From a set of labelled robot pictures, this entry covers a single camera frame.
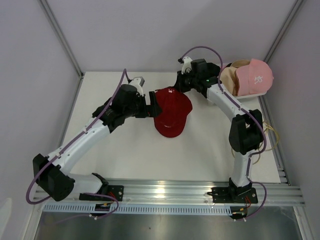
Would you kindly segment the red baseball cap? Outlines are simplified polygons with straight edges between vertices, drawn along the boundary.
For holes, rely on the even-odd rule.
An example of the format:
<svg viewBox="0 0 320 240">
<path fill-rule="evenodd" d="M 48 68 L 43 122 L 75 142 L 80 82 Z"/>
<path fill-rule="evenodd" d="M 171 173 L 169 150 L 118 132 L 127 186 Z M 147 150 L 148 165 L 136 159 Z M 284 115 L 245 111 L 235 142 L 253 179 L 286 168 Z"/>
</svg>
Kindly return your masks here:
<svg viewBox="0 0 320 240">
<path fill-rule="evenodd" d="M 159 89 L 155 97 L 162 112 L 154 118 L 155 129 L 166 138 L 179 136 L 193 110 L 190 99 L 173 87 Z"/>
</svg>

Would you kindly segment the pink baseball cap white logo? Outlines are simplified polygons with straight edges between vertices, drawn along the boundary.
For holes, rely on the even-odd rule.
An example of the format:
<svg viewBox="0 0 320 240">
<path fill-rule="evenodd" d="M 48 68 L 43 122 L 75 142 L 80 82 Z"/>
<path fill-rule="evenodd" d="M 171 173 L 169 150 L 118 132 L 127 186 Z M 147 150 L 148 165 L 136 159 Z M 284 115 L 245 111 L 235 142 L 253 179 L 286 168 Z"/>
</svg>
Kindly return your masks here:
<svg viewBox="0 0 320 240">
<path fill-rule="evenodd" d="M 238 80 L 238 96 L 265 94 L 273 84 L 273 73 L 267 63 L 252 58 L 249 64 L 235 71 Z"/>
</svg>

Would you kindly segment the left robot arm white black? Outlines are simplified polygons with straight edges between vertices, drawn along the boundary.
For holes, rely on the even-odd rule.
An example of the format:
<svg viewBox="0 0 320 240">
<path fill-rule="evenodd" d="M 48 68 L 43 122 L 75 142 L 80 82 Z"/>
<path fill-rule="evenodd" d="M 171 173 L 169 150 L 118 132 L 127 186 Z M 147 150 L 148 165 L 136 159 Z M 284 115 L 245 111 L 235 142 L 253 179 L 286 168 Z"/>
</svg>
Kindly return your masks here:
<svg viewBox="0 0 320 240">
<path fill-rule="evenodd" d="M 147 104 L 137 86 L 121 85 L 114 96 L 94 111 L 74 139 L 47 156 L 38 154 L 33 158 L 34 182 L 57 202 L 71 193 L 78 193 L 81 200 L 105 200 L 111 189 L 105 178 L 97 173 L 71 174 L 71 170 L 89 149 L 123 125 L 127 118 L 157 117 L 162 110 L 154 91 L 149 92 L 149 98 Z"/>
</svg>

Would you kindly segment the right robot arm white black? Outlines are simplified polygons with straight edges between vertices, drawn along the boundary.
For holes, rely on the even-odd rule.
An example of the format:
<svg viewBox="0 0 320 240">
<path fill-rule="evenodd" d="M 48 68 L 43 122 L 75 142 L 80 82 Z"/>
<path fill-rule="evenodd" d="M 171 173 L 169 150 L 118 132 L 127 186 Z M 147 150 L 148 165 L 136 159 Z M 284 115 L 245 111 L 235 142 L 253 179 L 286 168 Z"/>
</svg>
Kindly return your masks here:
<svg viewBox="0 0 320 240">
<path fill-rule="evenodd" d="M 174 88 L 181 93 L 196 90 L 218 106 L 231 122 L 228 141 L 235 160 L 227 194 L 230 200 L 239 202 L 252 188 L 251 157 L 257 154 L 260 144 L 266 140 L 262 113 L 258 109 L 245 107 L 228 92 L 215 64 L 205 59 L 192 60 L 187 56 L 179 58 L 178 62 L 182 68 L 177 72 Z"/>
</svg>

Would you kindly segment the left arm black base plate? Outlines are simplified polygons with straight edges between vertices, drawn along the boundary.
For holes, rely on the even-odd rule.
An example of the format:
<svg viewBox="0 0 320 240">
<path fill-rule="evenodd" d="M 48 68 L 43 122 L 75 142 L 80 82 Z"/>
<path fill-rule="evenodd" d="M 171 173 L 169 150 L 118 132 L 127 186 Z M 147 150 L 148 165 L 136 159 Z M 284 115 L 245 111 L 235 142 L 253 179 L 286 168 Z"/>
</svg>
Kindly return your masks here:
<svg viewBox="0 0 320 240">
<path fill-rule="evenodd" d="M 80 201 L 114 201 L 123 200 L 124 196 L 123 185 L 103 185 L 97 193 L 81 193 L 79 195 Z"/>
</svg>

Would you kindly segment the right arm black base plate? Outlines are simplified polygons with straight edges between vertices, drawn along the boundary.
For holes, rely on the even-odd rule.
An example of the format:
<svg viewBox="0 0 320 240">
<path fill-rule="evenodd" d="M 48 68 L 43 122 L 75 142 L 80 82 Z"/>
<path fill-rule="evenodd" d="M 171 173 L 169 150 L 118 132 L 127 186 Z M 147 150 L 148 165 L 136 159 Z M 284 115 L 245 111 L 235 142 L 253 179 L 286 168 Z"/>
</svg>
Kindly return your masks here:
<svg viewBox="0 0 320 240">
<path fill-rule="evenodd" d="M 256 189 L 252 186 L 249 187 L 212 187 L 211 191 L 206 193 L 212 197 L 213 203 L 218 204 L 257 204 L 258 197 Z"/>
</svg>

